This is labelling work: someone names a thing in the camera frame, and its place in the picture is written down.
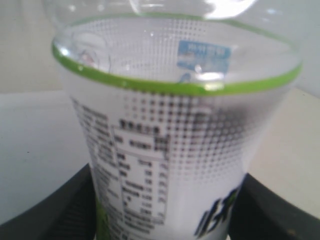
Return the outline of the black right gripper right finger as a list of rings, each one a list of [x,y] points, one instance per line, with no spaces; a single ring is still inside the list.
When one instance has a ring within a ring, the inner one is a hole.
[[[228,234],[232,240],[320,240],[320,220],[247,174]]]

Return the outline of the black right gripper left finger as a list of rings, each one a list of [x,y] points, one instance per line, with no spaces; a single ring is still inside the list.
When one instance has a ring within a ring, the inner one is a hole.
[[[96,198],[88,165],[45,200],[0,226],[2,240],[92,240],[95,234]]]

